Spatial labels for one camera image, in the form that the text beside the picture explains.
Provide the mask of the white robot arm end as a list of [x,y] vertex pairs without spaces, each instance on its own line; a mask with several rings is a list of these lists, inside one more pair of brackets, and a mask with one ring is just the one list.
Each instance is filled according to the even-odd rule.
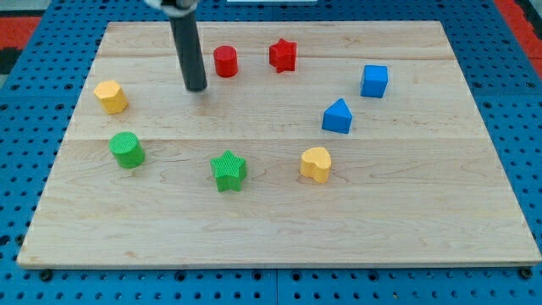
[[144,0],[144,3],[169,17],[182,18],[196,11],[199,0]]

